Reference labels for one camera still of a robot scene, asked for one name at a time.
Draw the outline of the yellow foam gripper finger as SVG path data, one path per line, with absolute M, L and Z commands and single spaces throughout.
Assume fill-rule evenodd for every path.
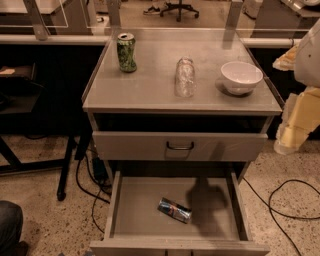
M 293 71 L 297 49 L 297 45 L 291 47 L 288 51 L 286 51 L 273 62 L 272 67 L 280 71 Z
M 290 94 L 276 133 L 274 150 L 282 155 L 298 151 L 309 134 L 319 126 L 320 89 L 307 87 L 299 95 Z

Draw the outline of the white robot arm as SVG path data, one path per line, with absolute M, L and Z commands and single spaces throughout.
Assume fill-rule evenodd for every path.
M 274 150 L 288 155 L 296 152 L 320 126 L 320 21 L 297 45 L 277 58 L 273 67 L 292 70 L 295 80 L 305 86 L 299 95 L 289 95 L 276 133 Z

